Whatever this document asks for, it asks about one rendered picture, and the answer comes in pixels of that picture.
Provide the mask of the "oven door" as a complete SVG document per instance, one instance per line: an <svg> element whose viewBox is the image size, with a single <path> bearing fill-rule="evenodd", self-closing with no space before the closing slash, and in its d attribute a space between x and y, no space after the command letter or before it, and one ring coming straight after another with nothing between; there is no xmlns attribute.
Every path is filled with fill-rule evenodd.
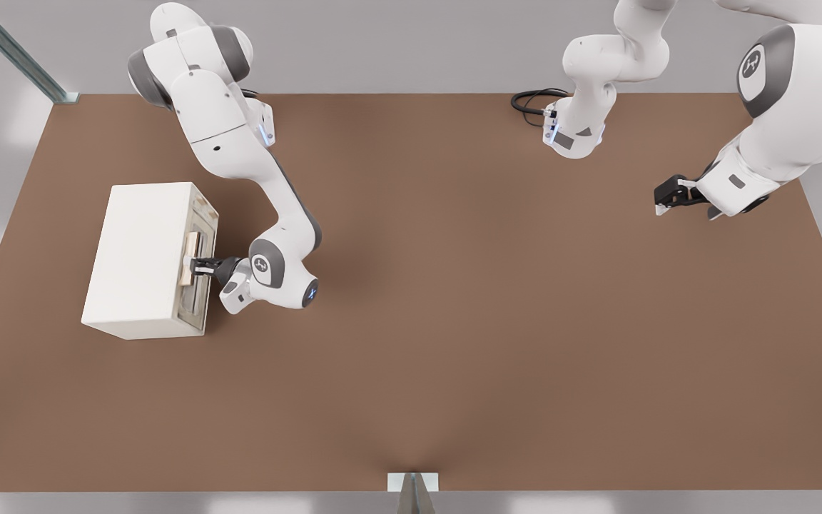
<svg viewBox="0 0 822 514"><path fill-rule="evenodd" d="M185 221L183 222L183 241L187 232L202 233L199 258L212 258L215 254L216 236L218 236L218 212L210 205L208 199L195 187L190 186L189 199L185 201ZM208 313L210 293L210 278L195 276L196 282L192 286L176 286L176 315L187 325L203 332Z"/></svg>

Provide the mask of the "pale oven door handle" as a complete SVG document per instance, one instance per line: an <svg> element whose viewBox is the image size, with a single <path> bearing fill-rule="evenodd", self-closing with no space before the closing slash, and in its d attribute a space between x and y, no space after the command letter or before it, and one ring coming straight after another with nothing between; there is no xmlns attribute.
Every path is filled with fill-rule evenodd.
<svg viewBox="0 0 822 514"><path fill-rule="evenodd" d="M180 287L192 286L193 283L196 282L196 275L193 272L193 261L199 257L201 239L201 232L190 231L186 234L185 240L183 241L181 273L178 280L178 286Z"/></svg>

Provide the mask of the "white oven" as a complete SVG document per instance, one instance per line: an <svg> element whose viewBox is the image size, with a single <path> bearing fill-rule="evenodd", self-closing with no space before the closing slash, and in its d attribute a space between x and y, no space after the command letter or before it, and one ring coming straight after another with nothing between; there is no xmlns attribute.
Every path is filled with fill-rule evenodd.
<svg viewBox="0 0 822 514"><path fill-rule="evenodd" d="M203 335L176 315L185 201L192 184L112 186L84 325L125 341Z"/></svg>

